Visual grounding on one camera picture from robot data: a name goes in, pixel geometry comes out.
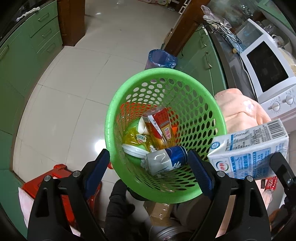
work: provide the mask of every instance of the barcode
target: barcode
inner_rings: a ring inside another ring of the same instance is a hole
[[[286,135],[286,130],[280,120],[274,120],[267,123],[272,139]]]

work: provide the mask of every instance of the yellow plastic wrapper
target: yellow plastic wrapper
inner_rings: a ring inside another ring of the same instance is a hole
[[[141,147],[144,146],[146,151],[151,152],[151,148],[154,149],[153,142],[150,136],[141,135],[136,127],[132,127],[122,138],[122,143]]]

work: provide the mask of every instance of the wastebasket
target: wastebasket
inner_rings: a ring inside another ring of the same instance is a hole
[[[148,54],[146,69],[170,68],[173,69],[178,63],[177,57],[161,49],[153,49]]]

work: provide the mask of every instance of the countertop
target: countertop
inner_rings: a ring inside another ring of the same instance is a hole
[[[17,22],[18,17],[35,7],[43,7],[51,2],[53,0],[3,0],[0,8],[0,46],[32,14]]]
[[[243,95],[257,101],[257,98],[253,94],[248,76],[242,68],[239,54],[234,54],[232,52],[232,47],[220,34],[212,33],[209,26],[206,26],[206,29],[220,57],[228,87],[237,88]]]

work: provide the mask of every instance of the white tile floor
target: white tile floor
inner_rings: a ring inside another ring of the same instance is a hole
[[[105,116],[114,93],[144,70],[148,52],[160,48],[178,18],[137,0],[86,0],[86,14],[86,35],[52,61],[24,111],[13,170],[25,182],[57,163],[80,170],[97,157],[105,148]],[[110,169],[103,177],[101,220],[118,178]]]

